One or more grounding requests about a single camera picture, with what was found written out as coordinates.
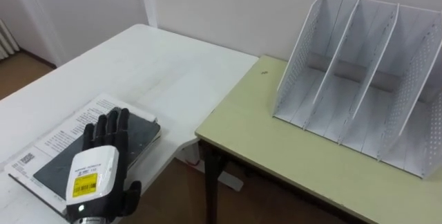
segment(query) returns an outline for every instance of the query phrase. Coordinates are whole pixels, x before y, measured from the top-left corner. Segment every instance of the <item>white table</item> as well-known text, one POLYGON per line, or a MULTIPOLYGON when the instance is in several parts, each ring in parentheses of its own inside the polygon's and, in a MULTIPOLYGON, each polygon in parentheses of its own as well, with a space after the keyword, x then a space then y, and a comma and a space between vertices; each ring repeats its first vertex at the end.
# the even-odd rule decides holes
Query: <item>white table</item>
POLYGON ((12 157, 100 93, 151 112, 162 126, 158 145, 129 180, 143 190, 258 60, 202 41, 136 25, 0 101, 2 223, 64 223, 3 171, 12 157))

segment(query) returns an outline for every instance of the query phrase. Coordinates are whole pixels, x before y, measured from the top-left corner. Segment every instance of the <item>brown floor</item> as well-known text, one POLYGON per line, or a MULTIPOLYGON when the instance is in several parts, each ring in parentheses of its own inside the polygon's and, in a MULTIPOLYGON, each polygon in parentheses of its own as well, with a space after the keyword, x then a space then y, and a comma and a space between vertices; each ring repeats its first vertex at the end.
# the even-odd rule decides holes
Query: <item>brown floor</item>
POLYGON ((0 99, 14 93, 52 71, 41 62, 23 53, 0 60, 0 99))
MULTIPOLYGON (((24 54, 0 62, 0 99, 52 69, 24 54)), ((241 192, 220 185, 218 223, 344 223, 279 186, 259 177, 247 178, 231 165, 227 170, 244 181, 241 192)), ((134 215, 123 224, 203 224, 204 176, 174 160, 143 195, 134 215)))

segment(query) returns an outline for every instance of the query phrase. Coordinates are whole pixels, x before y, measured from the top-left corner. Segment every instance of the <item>yellow sticker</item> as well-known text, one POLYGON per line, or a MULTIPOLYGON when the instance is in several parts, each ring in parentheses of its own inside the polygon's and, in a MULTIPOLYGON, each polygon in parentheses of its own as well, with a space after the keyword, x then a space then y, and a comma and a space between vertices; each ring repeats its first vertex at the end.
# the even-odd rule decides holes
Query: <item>yellow sticker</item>
POLYGON ((97 173, 80 176, 75 179, 72 197, 83 196, 97 190, 97 173))

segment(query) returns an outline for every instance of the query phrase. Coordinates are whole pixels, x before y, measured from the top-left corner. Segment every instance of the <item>light green tabletop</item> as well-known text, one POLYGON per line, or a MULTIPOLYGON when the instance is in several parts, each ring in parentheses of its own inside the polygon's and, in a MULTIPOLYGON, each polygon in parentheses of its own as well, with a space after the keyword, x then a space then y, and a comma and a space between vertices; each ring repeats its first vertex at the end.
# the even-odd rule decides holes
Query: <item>light green tabletop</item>
POLYGON ((421 180, 272 117, 286 65, 261 57, 196 135, 365 221, 442 223, 442 170, 421 180))

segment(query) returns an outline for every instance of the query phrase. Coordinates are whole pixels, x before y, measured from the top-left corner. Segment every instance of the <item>perforated holes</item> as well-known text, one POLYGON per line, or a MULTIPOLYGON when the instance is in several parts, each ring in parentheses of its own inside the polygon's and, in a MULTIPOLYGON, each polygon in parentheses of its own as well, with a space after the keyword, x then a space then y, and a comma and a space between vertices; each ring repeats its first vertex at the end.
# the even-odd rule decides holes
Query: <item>perforated holes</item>
POLYGON ((312 8, 312 12, 305 24, 304 30, 301 33, 302 37, 296 47, 294 53, 295 57, 291 61, 290 69, 287 76, 287 81, 282 85, 280 104, 284 102, 285 96, 290 92, 292 86, 296 83, 298 76, 304 71, 307 66, 309 58, 311 43, 313 42, 314 33, 316 31, 316 24, 318 23, 318 16, 320 12, 320 3, 312 8))
POLYGON ((390 145, 390 142, 394 141, 396 132, 405 121, 403 113, 404 111, 408 111, 405 107, 408 106, 407 103, 412 99, 412 95, 420 91, 420 87, 422 86, 421 78, 424 73, 428 72, 425 71, 424 68, 428 67, 428 63, 434 59, 431 50, 432 47, 436 45, 435 33, 439 33, 439 26, 433 24, 432 27, 433 29, 428 31, 427 35, 423 37, 421 46, 415 56, 413 56, 408 69, 401 79, 401 84, 394 98, 392 111, 387 118, 383 147, 390 145))
POLYGON ((427 166, 438 164, 442 157, 442 92, 437 95, 430 110, 430 139, 427 147, 427 166))

